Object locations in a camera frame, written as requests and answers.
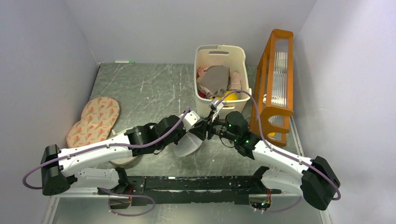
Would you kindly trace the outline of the white mesh laundry bag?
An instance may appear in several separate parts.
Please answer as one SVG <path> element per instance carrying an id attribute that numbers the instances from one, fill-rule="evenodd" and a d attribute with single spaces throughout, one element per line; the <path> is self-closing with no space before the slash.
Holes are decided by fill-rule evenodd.
<path id="1" fill-rule="evenodd" d="M 172 145 L 172 151 L 177 157 L 185 157 L 198 150 L 203 141 L 192 133 L 183 136 L 178 144 Z"/>

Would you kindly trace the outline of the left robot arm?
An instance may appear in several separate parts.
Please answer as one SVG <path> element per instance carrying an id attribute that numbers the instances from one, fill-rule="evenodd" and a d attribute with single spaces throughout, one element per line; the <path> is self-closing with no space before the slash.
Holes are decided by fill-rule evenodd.
<path id="1" fill-rule="evenodd" d="M 136 126 L 110 139 L 90 145 L 60 149 L 56 144 L 44 150 L 41 164 L 42 194 L 53 196 L 71 188 L 104 188 L 117 194 L 127 192 L 129 180 L 123 168 L 100 171 L 93 166 L 116 159 L 159 154 L 169 144 L 180 145 L 201 118 L 190 111 L 171 115 L 158 123 Z"/>

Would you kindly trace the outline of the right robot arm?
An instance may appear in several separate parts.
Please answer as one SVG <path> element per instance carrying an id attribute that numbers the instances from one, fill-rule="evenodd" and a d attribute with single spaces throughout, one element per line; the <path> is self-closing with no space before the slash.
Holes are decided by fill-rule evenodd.
<path id="1" fill-rule="evenodd" d="M 231 112 L 222 122 L 215 112 L 207 116 L 207 137 L 217 135 L 233 142 L 233 148 L 244 157 L 271 164 L 279 171 L 265 171 L 252 180 L 257 193 L 276 189 L 301 196 L 309 205 L 326 210 L 331 201 L 341 199 L 340 181 L 328 161 L 293 154 L 265 140 L 248 129 L 240 112 Z"/>

